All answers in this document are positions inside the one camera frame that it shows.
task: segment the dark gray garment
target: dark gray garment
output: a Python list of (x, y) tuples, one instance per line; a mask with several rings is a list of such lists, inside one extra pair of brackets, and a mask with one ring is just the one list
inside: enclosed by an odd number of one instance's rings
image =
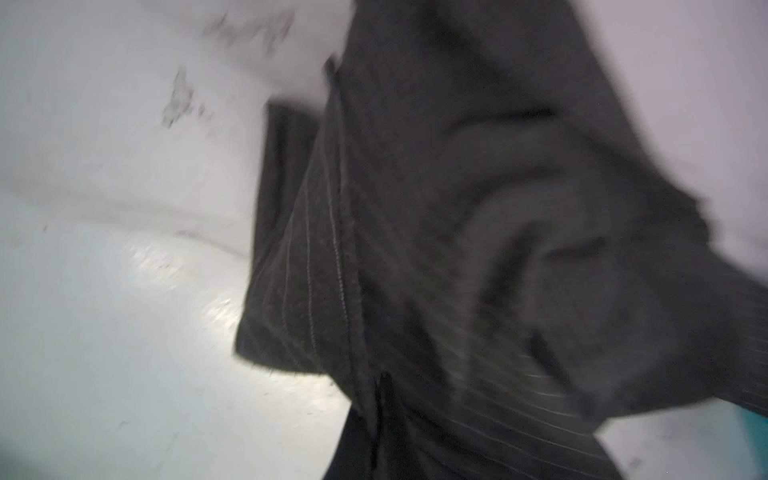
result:
[(335, 478), (620, 478), (609, 416), (768, 412), (768, 295), (709, 250), (567, 2), (361, 0), (331, 77), (316, 137), (270, 109), (236, 348), (351, 398), (364, 472)]

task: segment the suit jacket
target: suit jacket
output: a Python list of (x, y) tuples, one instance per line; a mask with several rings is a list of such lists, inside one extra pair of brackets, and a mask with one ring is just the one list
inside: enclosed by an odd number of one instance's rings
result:
[(359, 0), (270, 106), (236, 351), (353, 402), (332, 478), (620, 478), (608, 417), (768, 412), (766, 291), (707, 246), (565, 0)]

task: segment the pinstripe fabric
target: pinstripe fabric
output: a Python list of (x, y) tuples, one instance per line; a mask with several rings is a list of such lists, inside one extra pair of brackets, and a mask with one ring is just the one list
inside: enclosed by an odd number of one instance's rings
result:
[(708, 250), (567, 3), (361, 0), (331, 77), (316, 137), (270, 109), (236, 348), (351, 398), (372, 458), (333, 478), (394, 478), (390, 422), (413, 478), (613, 479), (608, 416), (766, 413), (766, 292)]

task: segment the teal object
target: teal object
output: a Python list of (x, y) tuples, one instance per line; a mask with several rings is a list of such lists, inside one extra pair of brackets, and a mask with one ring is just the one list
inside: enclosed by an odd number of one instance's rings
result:
[(755, 446), (757, 460), (763, 467), (763, 473), (768, 474), (768, 418), (744, 410), (743, 419)]

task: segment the black fabric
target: black fabric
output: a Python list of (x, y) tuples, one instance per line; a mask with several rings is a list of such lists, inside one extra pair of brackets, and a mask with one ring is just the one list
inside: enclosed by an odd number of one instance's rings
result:
[(408, 442), (426, 478), (620, 478), (607, 417), (768, 413), (768, 294), (709, 250), (567, 2), (359, 0), (331, 73), (316, 131), (270, 109), (236, 350), (336, 380), (358, 478), (403, 478), (382, 445)]

